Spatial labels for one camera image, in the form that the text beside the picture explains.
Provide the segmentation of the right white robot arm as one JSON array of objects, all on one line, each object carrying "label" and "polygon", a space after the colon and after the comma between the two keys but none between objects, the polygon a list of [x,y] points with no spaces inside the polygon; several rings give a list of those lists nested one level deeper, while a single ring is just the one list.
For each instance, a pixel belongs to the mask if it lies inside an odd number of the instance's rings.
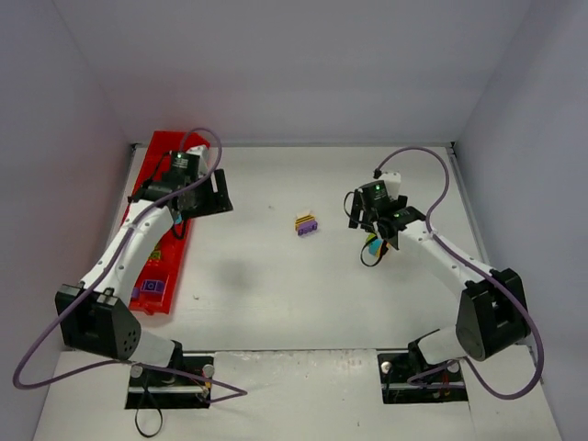
[{"label": "right white robot arm", "polygon": [[441,245],[442,237],[426,223],[425,215],[408,205],[407,197],[390,196],[382,180],[363,185],[352,195],[350,228],[373,233],[384,245],[411,256],[458,299],[454,325],[409,344],[426,364],[464,356],[483,361],[531,334],[523,315],[523,283],[514,270],[496,270]]}]

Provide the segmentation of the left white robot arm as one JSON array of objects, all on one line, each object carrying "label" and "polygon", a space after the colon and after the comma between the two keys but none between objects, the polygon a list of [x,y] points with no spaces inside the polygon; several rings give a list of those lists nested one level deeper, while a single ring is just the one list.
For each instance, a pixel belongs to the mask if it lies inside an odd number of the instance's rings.
[{"label": "left white robot arm", "polygon": [[170,154],[169,169],[132,196],[119,231],[76,287],[55,296],[64,343],[120,362],[178,368],[181,345],[141,328],[131,292],[155,245],[182,221],[232,210],[225,175],[205,146]]}]

